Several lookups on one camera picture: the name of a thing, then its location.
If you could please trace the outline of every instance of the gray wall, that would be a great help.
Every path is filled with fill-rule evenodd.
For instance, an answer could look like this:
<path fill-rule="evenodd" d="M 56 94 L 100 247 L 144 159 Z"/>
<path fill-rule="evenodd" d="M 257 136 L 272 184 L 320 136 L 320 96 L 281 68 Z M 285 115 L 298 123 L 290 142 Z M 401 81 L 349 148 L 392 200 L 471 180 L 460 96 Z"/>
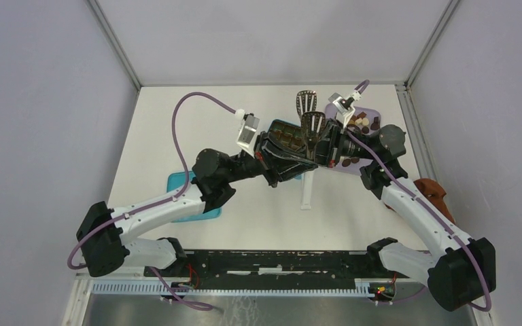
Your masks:
<path fill-rule="evenodd" d="M 413 86 L 463 229 L 497 249 L 496 325 L 522 325 L 522 1 L 462 1 Z"/>
<path fill-rule="evenodd" d="M 58 325 L 136 92 L 86 3 L 0 0 L 0 325 Z"/>

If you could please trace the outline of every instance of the red wire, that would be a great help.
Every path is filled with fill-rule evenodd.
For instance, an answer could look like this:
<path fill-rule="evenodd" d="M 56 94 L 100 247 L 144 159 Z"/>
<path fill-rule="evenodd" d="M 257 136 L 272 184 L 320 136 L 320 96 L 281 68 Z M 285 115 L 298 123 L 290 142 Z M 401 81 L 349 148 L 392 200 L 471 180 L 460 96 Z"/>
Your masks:
<path fill-rule="evenodd" d="M 199 274 L 197 274 L 197 271 L 193 269 L 191 264 L 187 264 L 187 268 L 189 268 L 189 281 L 192 280 L 192 275 L 195 273 L 195 276 L 197 277 L 197 281 L 195 282 L 195 289 L 199 286 Z"/>

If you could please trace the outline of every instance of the brown object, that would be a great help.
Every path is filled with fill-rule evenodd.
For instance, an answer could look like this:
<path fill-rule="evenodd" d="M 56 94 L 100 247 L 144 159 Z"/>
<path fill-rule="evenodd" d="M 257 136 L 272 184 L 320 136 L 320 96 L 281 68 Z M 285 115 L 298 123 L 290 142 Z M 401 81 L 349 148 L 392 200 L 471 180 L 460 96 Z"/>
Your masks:
<path fill-rule="evenodd" d="M 419 191 L 435 206 L 436 209 L 438 209 L 443 216 L 445 216 L 451 223 L 455 224 L 455 219 L 449 212 L 449 209 L 447 208 L 447 205 L 443 201 L 443 198 L 447 193 L 445 192 L 445 189 L 441 187 L 439 183 L 435 180 L 431 179 L 419 179 L 415 180 L 413 182 L 415 184 L 415 187 L 419 189 Z"/>

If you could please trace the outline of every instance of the white connector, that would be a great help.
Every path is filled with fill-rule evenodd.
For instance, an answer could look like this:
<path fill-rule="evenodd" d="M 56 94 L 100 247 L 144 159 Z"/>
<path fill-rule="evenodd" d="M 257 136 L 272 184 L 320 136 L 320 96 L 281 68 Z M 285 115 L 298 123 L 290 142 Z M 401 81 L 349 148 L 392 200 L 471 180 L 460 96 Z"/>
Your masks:
<path fill-rule="evenodd" d="M 353 100 L 355 102 L 357 102 L 358 100 L 361 99 L 362 95 L 358 91 L 355 91 L 355 92 L 352 92 L 351 95 L 349 95 L 349 97 L 353 98 Z"/>
<path fill-rule="evenodd" d="M 238 109 L 238 110 L 235 111 L 235 119 L 237 121 L 243 120 L 244 117 L 245 117 L 245 110 Z"/>

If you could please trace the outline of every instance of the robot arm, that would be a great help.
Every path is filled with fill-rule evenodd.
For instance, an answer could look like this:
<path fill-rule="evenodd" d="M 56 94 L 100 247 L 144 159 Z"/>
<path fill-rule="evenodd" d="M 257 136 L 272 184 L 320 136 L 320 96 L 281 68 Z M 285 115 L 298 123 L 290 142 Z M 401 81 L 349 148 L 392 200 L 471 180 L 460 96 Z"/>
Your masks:
<path fill-rule="evenodd" d="M 311 112 L 313 116 L 318 117 L 318 113 Z M 489 290 L 495 289 L 495 249 L 487 239 L 471 239 L 439 212 L 436 219 L 424 207 L 423 204 L 432 205 L 407 179 L 406 171 L 397 161 L 397 157 L 405 153 L 404 132 L 399 127 L 384 126 L 366 136 L 347 130 L 336 120 L 322 122 L 319 119 L 319 126 L 313 129 L 319 131 L 319 136 L 311 138 L 311 148 L 302 152 L 284 147 L 266 132 L 255 137 L 258 120 L 253 115 L 245 115 L 243 121 L 237 140 L 243 150 L 235 156 L 214 149 L 202 150 L 192 167 L 195 178 L 190 184 L 130 206 L 109 209 L 104 202 L 91 206 L 77 232 L 77 239 L 81 241 L 99 225 L 108 223 L 81 246 L 91 276 L 109 274 L 120 266 L 165 269 L 185 257 L 177 239 L 144 240 L 138 237 L 176 219 L 221 207 L 235 194 L 230 186 L 232 182 L 262 175 L 270 186 L 277 187 L 279 182 L 315 170 L 318 166 L 333 167 L 342 158 L 372 159 L 376 156 L 387 171 L 375 160 L 363 167 L 365 188 L 407 221 L 429 253 L 414 251 L 395 239 L 386 238 L 367 248 L 374 264 L 426 285 L 442 307 L 455 310 L 483 295 L 476 270 L 464 248 L 454 238 L 456 236 L 478 261 Z M 387 172 L 398 184 L 388 177 Z M 447 223 L 451 231 L 447 232 L 441 222 Z"/>

